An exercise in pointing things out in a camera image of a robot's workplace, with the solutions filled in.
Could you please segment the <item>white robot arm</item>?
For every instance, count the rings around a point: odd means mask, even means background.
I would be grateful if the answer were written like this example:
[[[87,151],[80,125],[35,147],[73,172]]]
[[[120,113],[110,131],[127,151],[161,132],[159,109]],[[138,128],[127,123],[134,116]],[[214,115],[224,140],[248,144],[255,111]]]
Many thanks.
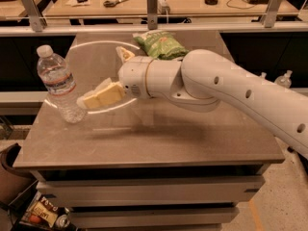
[[[181,60],[156,60],[117,49],[122,67],[116,82],[104,80],[77,99],[90,110],[114,105],[125,96],[162,97],[195,112],[211,112],[223,101],[259,122],[297,153],[308,156],[308,98],[254,75],[210,50]]]

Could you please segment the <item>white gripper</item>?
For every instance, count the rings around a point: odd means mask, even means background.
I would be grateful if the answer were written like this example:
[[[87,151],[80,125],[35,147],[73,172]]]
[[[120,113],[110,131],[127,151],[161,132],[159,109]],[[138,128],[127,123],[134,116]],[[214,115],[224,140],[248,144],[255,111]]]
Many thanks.
[[[146,75],[153,59],[145,56],[137,56],[126,48],[118,46],[115,49],[123,63],[118,72],[119,82],[105,79],[94,90],[85,93],[77,99],[77,105],[85,110],[98,109],[115,104],[123,99],[126,92],[135,98],[147,99],[150,94],[147,91]]]

